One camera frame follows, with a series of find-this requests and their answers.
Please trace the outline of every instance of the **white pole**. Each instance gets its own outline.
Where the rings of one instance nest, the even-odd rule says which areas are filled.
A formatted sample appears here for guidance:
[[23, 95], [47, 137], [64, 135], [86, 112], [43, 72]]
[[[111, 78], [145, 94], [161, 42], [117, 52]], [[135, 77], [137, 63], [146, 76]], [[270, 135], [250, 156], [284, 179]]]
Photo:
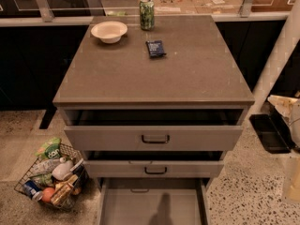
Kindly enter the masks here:
[[300, 0], [296, 0], [283, 25], [281, 33], [275, 43], [259, 80], [253, 90], [254, 105], [250, 108], [247, 117], [260, 113], [261, 108], [284, 69], [293, 49], [300, 39]]

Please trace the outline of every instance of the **basket of groceries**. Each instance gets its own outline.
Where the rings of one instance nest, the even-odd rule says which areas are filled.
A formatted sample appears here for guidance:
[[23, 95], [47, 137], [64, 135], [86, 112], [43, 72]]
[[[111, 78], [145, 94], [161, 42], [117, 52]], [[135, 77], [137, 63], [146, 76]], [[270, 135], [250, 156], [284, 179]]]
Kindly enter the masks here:
[[81, 153], [55, 137], [42, 144], [36, 156], [14, 189], [33, 201], [70, 210], [88, 179]]

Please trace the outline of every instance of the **speckled floor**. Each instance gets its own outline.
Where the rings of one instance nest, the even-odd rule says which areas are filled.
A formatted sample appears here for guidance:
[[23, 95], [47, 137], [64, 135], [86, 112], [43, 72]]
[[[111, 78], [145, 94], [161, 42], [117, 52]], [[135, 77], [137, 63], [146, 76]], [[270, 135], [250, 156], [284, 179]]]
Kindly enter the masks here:
[[[14, 186], [35, 161], [34, 152], [64, 134], [59, 113], [38, 129], [44, 111], [0, 112], [0, 224], [95, 224], [100, 193], [90, 180], [71, 212], [30, 201]], [[263, 150], [249, 121], [225, 167], [207, 191], [212, 225], [300, 224], [300, 202], [285, 199], [298, 154]]]

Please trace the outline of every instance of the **black basket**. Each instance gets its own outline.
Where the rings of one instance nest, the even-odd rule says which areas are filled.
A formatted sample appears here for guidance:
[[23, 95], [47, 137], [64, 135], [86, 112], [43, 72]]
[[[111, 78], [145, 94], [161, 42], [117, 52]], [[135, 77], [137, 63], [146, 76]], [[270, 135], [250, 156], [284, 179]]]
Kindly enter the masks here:
[[[62, 156], [68, 156], [70, 157], [73, 161], [74, 164], [76, 164], [77, 162], [79, 162], [83, 157], [81, 155], [81, 153], [78, 150], [74, 150], [71, 146], [65, 145], [65, 144], [60, 144], [60, 153]], [[23, 191], [23, 185], [30, 180], [30, 177], [34, 175], [33, 173], [33, 167], [36, 164], [39, 164], [42, 161], [42, 159], [37, 158], [37, 160], [34, 162], [34, 164], [27, 170], [27, 172], [25, 173], [25, 175], [18, 181], [17, 185], [15, 186], [15, 190], [17, 192], [20, 192], [23, 195], [26, 195], [26, 193]], [[79, 179], [77, 180], [77, 182], [81, 179], [81, 183], [84, 184], [86, 182], [86, 180], [88, 179], [88, 175], [85, 169], [83, 169], [83, 171], [81, 172]], [[66, 201], [66, 203], [71, 203], [74, 204], [75, 203], [75, 199], [76, 199], [77, 195], [69, 195], [68, 196], [68, 201]], [[47, 204], [51, 207], [55, 207], [58, 209], [62, 209], [62, 210], [66, 210], [68, 211], [72, 205], [61, 205], [61, 206], [54, 206], [51, 203], [46, 203], [43, 201], [40, 201], [40, 203], [44, 203]]]

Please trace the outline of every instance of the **drawer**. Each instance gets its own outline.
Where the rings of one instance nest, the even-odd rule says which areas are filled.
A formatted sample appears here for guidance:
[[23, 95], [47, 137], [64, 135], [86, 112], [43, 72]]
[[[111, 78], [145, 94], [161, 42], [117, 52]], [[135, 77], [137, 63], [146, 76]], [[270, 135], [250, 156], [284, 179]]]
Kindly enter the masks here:
[[104, 179], [97, 224], [208, 225], [202, 179]]
[[239, 139], [240, 126], [67, 126], [78, 150], [228, 151]]
[[124, 161], [101, 160], [84, 162], [90, 177], [217, 177], [223, 161]]

